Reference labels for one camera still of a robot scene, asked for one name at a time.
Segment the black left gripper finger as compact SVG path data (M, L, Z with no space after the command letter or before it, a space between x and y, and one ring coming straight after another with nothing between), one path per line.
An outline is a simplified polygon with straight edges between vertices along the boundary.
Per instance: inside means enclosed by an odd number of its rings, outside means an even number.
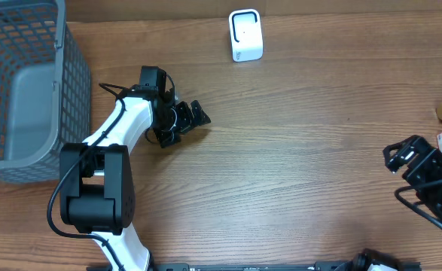
M191 111L192 111L192 114L194 117L194 125L195 126L203 126L203 125L211 123L210 117L202 109L200 103L197 100L192 101Z
M178 132L162 132L159 137L161 148L167 148L175 145L181 141L181 136Z

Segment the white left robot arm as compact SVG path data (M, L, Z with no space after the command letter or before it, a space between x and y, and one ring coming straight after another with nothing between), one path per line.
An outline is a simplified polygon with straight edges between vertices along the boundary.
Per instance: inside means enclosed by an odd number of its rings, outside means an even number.
M162 148L178 144L193 128L211 122L197 100L178 100L172 77L143 66L139 83L102 83L115 97L107 120L81 143L65 144L60 180L47 207L47 222L59 236L91 239L107 257L107 270L155 270L151 252L133 226L136 209L130 153L153 132Z

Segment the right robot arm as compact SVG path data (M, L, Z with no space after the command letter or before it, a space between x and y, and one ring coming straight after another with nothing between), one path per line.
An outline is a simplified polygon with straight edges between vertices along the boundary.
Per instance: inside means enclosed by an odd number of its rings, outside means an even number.
M407 167L402 175L407 185L395 190L395 198L442 230L442 152L422 136L412 135L386 146L383 158L390 172Z

